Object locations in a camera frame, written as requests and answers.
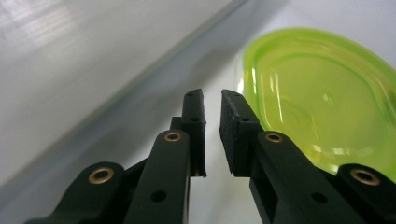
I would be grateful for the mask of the green round plastic container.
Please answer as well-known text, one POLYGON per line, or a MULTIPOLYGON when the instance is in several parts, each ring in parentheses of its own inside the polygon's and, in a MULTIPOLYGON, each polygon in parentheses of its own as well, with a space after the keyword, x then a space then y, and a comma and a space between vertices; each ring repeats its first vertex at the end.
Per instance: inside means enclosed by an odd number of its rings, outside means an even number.
POLYGON ((332 33, 276 30, 242 53, 242 92, 266 131, 318 168, 372 167, 396 182, 396 69, 332 33))

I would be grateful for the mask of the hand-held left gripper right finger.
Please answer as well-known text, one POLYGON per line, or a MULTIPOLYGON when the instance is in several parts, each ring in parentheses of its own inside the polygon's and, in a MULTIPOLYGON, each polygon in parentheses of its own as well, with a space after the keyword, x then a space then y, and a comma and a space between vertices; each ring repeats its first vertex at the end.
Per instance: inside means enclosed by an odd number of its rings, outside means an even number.
POLYGON ((219 134, 231 173, 249 179, 263 224, 365 224, 285 134, 262 128, 242 94, 221 92, 219 134))

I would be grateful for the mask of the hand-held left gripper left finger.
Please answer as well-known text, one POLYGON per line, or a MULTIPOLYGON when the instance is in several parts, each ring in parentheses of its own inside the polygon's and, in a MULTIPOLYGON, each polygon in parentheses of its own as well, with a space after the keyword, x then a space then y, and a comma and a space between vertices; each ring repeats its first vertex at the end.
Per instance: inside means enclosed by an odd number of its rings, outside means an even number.
POLYGON ((206 175, 202 90, 184 95, 181 115, 126 174, 132 193, 123 224, 188 224, 191 178, 206 175))

